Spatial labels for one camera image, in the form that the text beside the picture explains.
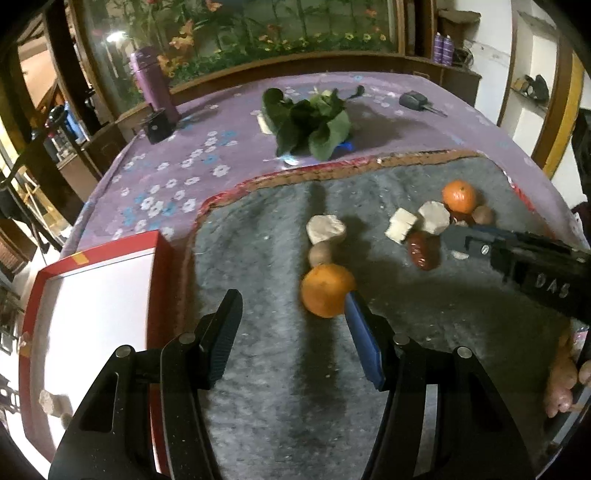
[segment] orange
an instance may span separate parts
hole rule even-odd
[[[314,315],[328,319],[345,311],[345,295],[355,279],[345,267],[333,263],[314,267],[301,281],[301,301]]]
[[[472,185],[463,180],[454,180],[445,185],[441,195],[453,212],[470,214],[476,208],[478,196]]]

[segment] small black speaker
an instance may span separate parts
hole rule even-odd
[[[174,127],[166,116],[166,110],[161,108],[156,111],[152,111],[146,120],[142,123],[146,137],[152,145],[161,142],[162,140],[170,137],[174,132]]]

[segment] brown trim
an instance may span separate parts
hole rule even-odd
[[[406,22],[404,0],[396,0],[396,18],[398,31],[398,53],[404,55],[406,53]]]
[[[517,10],[513,10],[511,15],[512,33],[511,33],[511,58],[509,60],[509,73],[507,74],[507,84],[505,85],[505,94],[503,95],[503,103],[499,111],[499,118],[496,121],[496,126],[500,127],[507,110],[507,102],[509,101],[509,93],[511,85],[513,84],[513,72],[515,71],[515,60],[517,58],[517,22],[519,14]]]
[[[88,76],[89,82],[92,84],[96,94],[106,108],[108,120],[113,121],[120,114],[117,108],[117,102],[111,96],[108,89],[105,87],[98,62],[92,52],[90,46],[89,34],[84,23],[84,2],[83,0],[70,0],[70,13],[72,15],[72,23],[74,24],[74,31],[76,32],[76,44],[78,45],[78,52],[84,71]]]
[[[470,105],[476,101],[480,75],[457,67],[433,63],[422,57],[370,51],[320,51],[296,53],[253,61],[238,67],[204,75],[171,90],[175,105],[181,105],[209,93],[267,78],[318,72],[420,72],[441,79],[441,86]],[[117,119],[123,128],[135,128],[150,112],[140,103]]]
[[[85,104],[89,86],[74,50],[63,0],[56,0],[45,10],[43,26],[61,93],[74,116],[84,123],[89,135],[94,135],[100,130],[100,122],[94,110]]]
[[[548,178],[552,178],[558,165],[564,157],[564,152],[569,144],[570,137],[573,134],[574,123],[579,114],[579,105],[581,103],[581,97],[583,95],[583,75],[584,68],[583,64],[577,57],[576,53],[573,52],[573,71],[570,79],[569,98],[564,109],[564,115],[560,122],[560,128],[558,134],[552,145],[552,150],[546,159],[544,165],[544,173]]]
[[[544,119],[544,125],[536,142],[532,160],[540,168],[544,168],[552,146],[558,135],[562,123],[564,110],[569,99],[570,80],[573,73],[573,49],[566,37],[560,35],[558,38],[558,53],[556,69],[554,72],[554,86],[548,103],[548,112]]]
[[[31,141],[31,125],[19,104],[19,97],[10,72],[11,59],[16,49],[16,44],[12,45],[0,61],[0,118],[14,149],[20,154]]]

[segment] red date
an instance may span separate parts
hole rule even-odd
[[[413,232],[406,240],[413,263],[424,271],[437,268],[440,263],[439,237],[427,232]]]

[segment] spray can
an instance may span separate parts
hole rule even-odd
[[[158,52],[154,47],[144,47],[130,55],[130,64],[144,98],[155,110],[164,108],[168,121],[176,125],[180,119],[178,110],[168,89],[168,81],[158,64]]]
[[[441,55],[441,63],[451,66],[453,62],[453,40],[448,35],[443,39],[443,54]]]
[[[443,57],[443,37],[439,32],[433,39],[433,61],[435,63],[441,63]]]

